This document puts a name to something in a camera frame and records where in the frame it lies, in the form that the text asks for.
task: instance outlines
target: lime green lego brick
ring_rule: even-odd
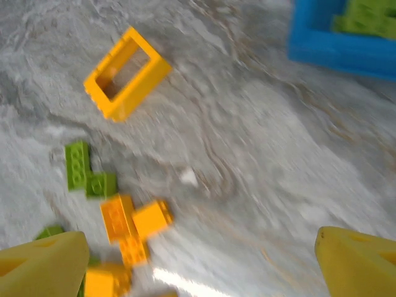
[[[85,195],[88,199],[109,197],[117,193],[117,177],[114,173],[97,173],[88,176]]]
[[[383,20],[378,28],[378,35],[386,38],[396,40],[396,19],[387,17]]]
[[[88,261],[88,266],[92,267],[92,266],[97,266],[100,264],[100,258],[99,257],[95,257],[93,255],[89,256],[89,261]]]
[[[65,146],[67,188],[81,189],[87,183],[90,172],[88,144],[84,141],[74,142]]]
[[[85,295],[84,286],[85,286],[85,275],[84,275],[84,278],[82,279],[79,291],[77,293],[77,297],[84,297],[84,295]]]
[[[343,31],[381,36],[384,19],[396,15],[396,0],[349,0]]]
[[[63,233],[64,229],[61,225],[51,225],[46,227],[40,234],[35,238],[35,240],[50,237],[52,235]]]
[[[344,16],[334,15],[332,21],[332,31],[333,32],[343,32],[344,31]]]

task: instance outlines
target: small white debris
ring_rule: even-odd
[[[180,181],[183,184],[191,184],[194,187],[198,187],[197,176],[191,168],[186,168],[181,172]]]

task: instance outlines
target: blue lego container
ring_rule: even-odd
[[[296,0],[289,58],[333,69],[396,81],[396,41],[335,33],[334,15],[347,0]]]

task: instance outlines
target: plastic toy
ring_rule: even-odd
[[[84,141],[65,146],[67,188],[76,190],[85,187],[90,172],[88,144]]]
[[[117,194],[101,204],[100,210],[109,242],[137,234],[131,216],[134,206],[130,196]]]
[[[164,230],[173,222],[165,201],[156,200],[132,215],[139,237],[145,240]]]
[[[336,16],[336,31],[396,38],[396,3],[388,0],[349,0],[343,17]]]
[[[104,263],[87,269],[85,297],[119,297],[131,288],[132,273],[122,265]]]
[[[114,98],[108,98],[103,90],[139,47],[150,61]],[[124,121],[170,70],[171,66],[131,27],[87,77],[84,87],[106,119]]]
[[[2,250],[0,296],[76,296],[88,258],[83,232],[65,232]]]
[[[97,257],[94,257],[90,255],[89,261],[88,261],[88,267],[94,267],[100,264],[100,259]],[[79,292],[77,293],[77,297],[84,297],[84,291],[85,291],[85,275],[84,278],[81,282]]]
[[[315,253],[332,297],[396,296],[396,241],[322,227]]]
[[[333,16],[343,13],[345,3],[345,0],[296,0],[289,58],[396,80],[396,41],[330,31]]]
[[[92,173],[87,176],[85,195],[88,199],[109,197],[117,193],[117,177],[114,173]]]
[[[63,227],[61,225],[52,225],[46,227],[36,238],[35,240],[42,239],[42,238],[47,238],[52,235],[57,235],[60,233],[63,233]]]
[[[148,248],[146,242],[138,236],[129,236],[119,241],[123,263],[128,267],[146,264],[150,259]]]
[[[176,292],[172,292],[165,295],[161,295],[159,297],[178,297],[178,294]]]

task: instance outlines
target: gray marble floor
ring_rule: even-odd
[[[67,191],[76,139],[175,214],[130,296],[328,296],[320,226],[396,238],[395,85],[287,60],[293,1],[0,3],[0,248],[61,222],[120,260],[100,203]],[[115,124],[82,82],[130,25],[173,71]]]

